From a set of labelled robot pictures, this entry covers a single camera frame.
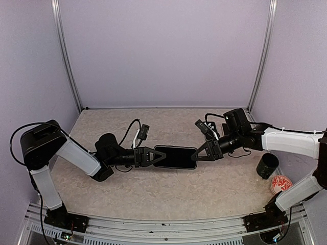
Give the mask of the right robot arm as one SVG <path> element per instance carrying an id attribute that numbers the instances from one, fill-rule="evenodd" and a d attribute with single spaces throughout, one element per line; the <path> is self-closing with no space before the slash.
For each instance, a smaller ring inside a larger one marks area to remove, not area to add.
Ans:
<path id="1" fill-rule="evenodd" d="M 326 189 L 326 131 L 288 130 L 264 122 L 250 122 L 241 108 L 224 113 L 223 118 L 228 129 L 228 134 L 223 137 L 219 137 L 206 122 L 195 122 L 201 133 L 210 135 L 211 139 L 191 156 L 193 161 L 216 161 L 238 148 L 288 152 L 318 161 L 316 169 L 288 190 L 276 194 L 265 206 L 261 216 L 265 226 L 273 226 L 293 205 Z"/>

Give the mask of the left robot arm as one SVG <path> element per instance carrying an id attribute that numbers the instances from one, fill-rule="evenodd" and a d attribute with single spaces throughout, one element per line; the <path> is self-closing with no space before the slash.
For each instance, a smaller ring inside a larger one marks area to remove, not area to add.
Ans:
<path id="1" fill-rule="evenodd" d="M 23 160 L 18 164 L 26 167 L 43 204 L 52 211 L 52 220 L 61 227 L 68 226 L 72 217 L 66 212 L 52 180 L 49 163 L 54 156 L 71 163 L 97 182 L 113 175 L 114 166 L 148 167 L 166 158 L 165 153 L 148 147 L 125 149 L 112 133 L 102 135 L 92 153 L 69 136 L 55 120 L 27 124 L 13 134 L 24 128 L 28 130 L 20 137 Z"/>

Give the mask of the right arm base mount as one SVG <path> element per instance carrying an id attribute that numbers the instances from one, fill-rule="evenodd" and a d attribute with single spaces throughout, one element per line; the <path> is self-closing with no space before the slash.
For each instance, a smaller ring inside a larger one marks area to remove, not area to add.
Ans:
<path id="1" fill-rule="evenodd" d="M 249 214 L 243 217 L 247 232 L 254 232 L 279 226 L 287 223 L 286 212 L 281 211 L 275 204 L 265 206 L 265 211 L 257 214 Z"/>

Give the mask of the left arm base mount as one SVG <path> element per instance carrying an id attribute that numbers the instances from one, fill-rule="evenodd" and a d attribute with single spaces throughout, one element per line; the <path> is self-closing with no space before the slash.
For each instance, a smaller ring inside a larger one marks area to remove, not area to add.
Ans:
<path id="1" fill-rule="evenodd" d="M 57 228 L 70 230 L 72 232 L 85 233 L 89 222 L 89 217 L 79 214 L 69 213 L 62 203 L 57 208 L 47 208 L 44 222 Z"/>

